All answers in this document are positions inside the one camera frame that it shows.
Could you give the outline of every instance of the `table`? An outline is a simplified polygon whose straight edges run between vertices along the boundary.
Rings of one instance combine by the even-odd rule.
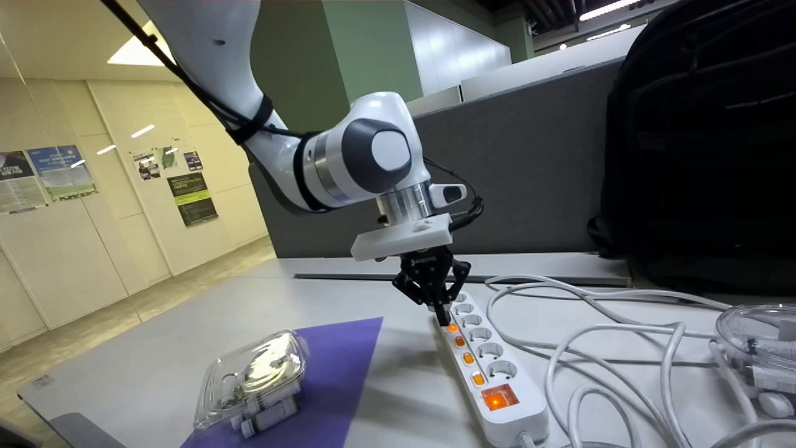
[[[622,263],[586,253],[547,257],[464,257],[472,275],[547,275],[627,282]],[[50,370],[26,387],[20,399],[35,408],[72,445],[142,445],[173,448],[193,434],[201,377],[215,357],[264,338],[278,329],[305,329],[357,319],[383,319],[364,395],[348,428],[346,445],[443,448],[486,445],[461,387],[438,350],[428,309],[403,299],[385,282],[293,278],[297,275],[392,275],[399,263],[357,263],[348,260],[276,260],[224,282],[218,289],[152,319],[120,338]],[[486,302],[482,284],[466,286]],[[716,313],[650,303],[614,303],[639,319],[681,319],[691,332],[713,332]],[[563,342],[568,333],[606,322],[579,302],[505,302],[496,309],[501,329],[525,338]],[[607,333],[579,343],[603,357],[659,358],[650,343]],[[704,342],[685,342],[685,358],[704,358]],[[543,382],[545,360],[525,357],[525,368]],[[658,394],[658,368],[625,367],[650,395]],[[586,387],[586,378],[558,382],[558,405]],[[725,394],[716,373],[676,368],[675,403],[694,445],[709,445],[741,423],[741,414]],[[586,434],[625,444],[620,419],[594,400],[586,405]],[[550,423],[550,445],[563,434]]]

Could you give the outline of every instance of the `small device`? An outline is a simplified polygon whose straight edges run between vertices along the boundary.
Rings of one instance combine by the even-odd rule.
[[[796,403],[796,306],[735,306],[716,322],[721,357],[746,394],[771,419],[791,419]]]
[[[298,410],[306,350],[291,332],[232,350],[208,368],[194,428],[229,421],[245,438]]]
[[[490,445],[547,438],[547,400],[470,294],[459,294],[441,338]]]

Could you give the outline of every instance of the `ceiling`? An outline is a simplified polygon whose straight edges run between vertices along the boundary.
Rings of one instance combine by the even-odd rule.
[[[475,2],[494,9],[494,12],[520,2],[527,23],[537,32],[547,32],[547,31],[577,24],[577,18],[582,12],[603,7],[614,0],[475,0]]]
[[[120,0],[137,21],[135,0]],[[175,79],[164,68],[116,68],[129,32],[101,0],[0,0],[0,78]]]

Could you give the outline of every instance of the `power outlet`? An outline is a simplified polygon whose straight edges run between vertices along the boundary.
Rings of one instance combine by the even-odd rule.
[[[450,306],[441,338],[486,438],[496,448],[547,440],[547,400],[470,294]]]

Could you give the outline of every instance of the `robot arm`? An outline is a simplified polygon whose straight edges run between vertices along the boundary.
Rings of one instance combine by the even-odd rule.
[[[102,2],[158,53],[152,37],[118,0]],[[164,64],[264,168],[285,206],[331,212],[374,199],[383,226],[361,233],[351,253],[357,260],[399,253],[403,263],[393,284],[448,323],[448,303],[470,266],[448,252],[450,214],[438,212],[466,197],[466,190],[431,184],[407,103],[393,93],[366,95],[326,133],[290,133],[250,62],[261,0],[139,0],[139,6],[169,42],[175,62],[160,54]]]

